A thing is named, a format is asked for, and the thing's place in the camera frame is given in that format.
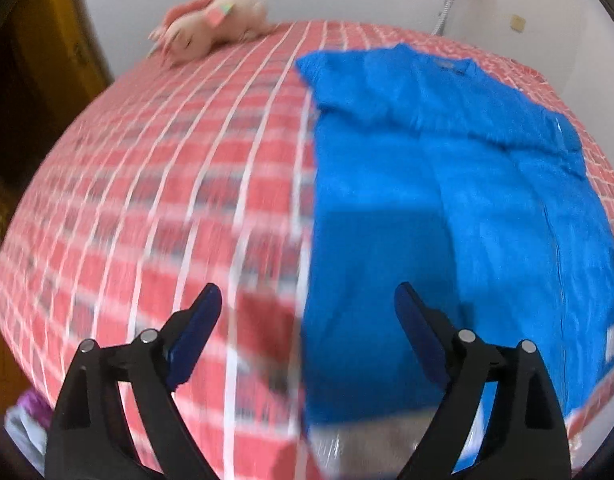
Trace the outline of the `clothes pile on floor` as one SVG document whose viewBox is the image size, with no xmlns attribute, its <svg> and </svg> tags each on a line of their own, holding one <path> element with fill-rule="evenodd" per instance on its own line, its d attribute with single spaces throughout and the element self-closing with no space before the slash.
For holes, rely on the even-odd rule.
<svg viewBox="0 0 614 480">
<path fill-rule="evenodd" d="M 42 477 L 52 408 L 37 390 L 24 391 L 4 415 L 4 430 Z"/>
</svg>

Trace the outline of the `yellow wall socket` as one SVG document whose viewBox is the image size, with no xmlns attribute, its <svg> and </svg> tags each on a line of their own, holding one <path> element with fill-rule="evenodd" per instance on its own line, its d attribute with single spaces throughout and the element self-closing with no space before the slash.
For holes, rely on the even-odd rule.
<svg viewBox="0 0 614 480">
<path fill-rule="evenodd" d="M 520 15 L 517 15 L 517 14 L 513 14 L 511 16 L 510 28 L 513 30 L 513 32 L 518 32 L 519 34 L 521 34 L 525 29 L 525 25 L 526 25 L 525 18 L 522 18 Z"/>
</svg>

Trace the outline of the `red plaid bed cover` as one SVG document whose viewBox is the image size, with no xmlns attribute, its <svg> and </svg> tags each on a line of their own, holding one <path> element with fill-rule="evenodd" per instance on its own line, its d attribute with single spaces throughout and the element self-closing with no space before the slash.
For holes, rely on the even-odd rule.
<svg viewBox="0 0 614 480">
<path fill-rule="evenodd" d="M 318 110 L 296 64 L 319 51 L 471 58 L 576 129 L 614 237 L 614 172 L 540 74 L 508 58 L 387 26 L 298 22 L 200 62 L 141 62 L 70 125 L 27 188 L 0 251 L 12 346 L 58 400 L 83 339 L 132 341 L 207 283 L 220 318 L 173 395 L 225 479 L 328 479 L 305 424 L 301 322 L 315 218 Z M 614 395 L 614 365 L 572 436 Z"/>
</svg>

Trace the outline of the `blue puffer jacket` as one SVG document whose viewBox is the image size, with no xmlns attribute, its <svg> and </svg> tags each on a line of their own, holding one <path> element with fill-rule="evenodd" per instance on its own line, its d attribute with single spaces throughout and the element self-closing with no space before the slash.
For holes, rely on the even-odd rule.
<svg viewBox="0 0 614 480">
<path fill-rule="evenodd" d="M 490 344 L 537 344 L 566 417 L 614 365 L 614 237 L 562 114 L 405 44 L 296 64 L 318 110 L 301 322 L 305 424 L 329 479 L 392 479 L 441 402 L 409 283 Z"/>
</svg>

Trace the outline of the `pink plush unicorn toy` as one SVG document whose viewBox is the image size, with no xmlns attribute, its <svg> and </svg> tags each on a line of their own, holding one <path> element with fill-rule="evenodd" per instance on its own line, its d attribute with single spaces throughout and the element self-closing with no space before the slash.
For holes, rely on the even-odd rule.
<svg viewBox="0 0 614 480">
<path fill-rule="evenodd" d="M 170 66 L 202 60 L 223 44 L 240 44 L 268 35 L 265 0 L 190 0 L 167 11 L 149 39 L 149 56 L 159 53 Z"/>
</svg>

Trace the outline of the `wooden door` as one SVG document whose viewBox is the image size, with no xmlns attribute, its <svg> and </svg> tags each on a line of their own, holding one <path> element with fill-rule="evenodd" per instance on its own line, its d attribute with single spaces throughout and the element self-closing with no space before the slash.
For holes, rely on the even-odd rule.
<svg viewBox="0 0 614 480">
<path fill-rule="evenodd" d="M 111 80 L 84 0 L 0 0 L 0 171 L 38 164 Z"/>
</svg>

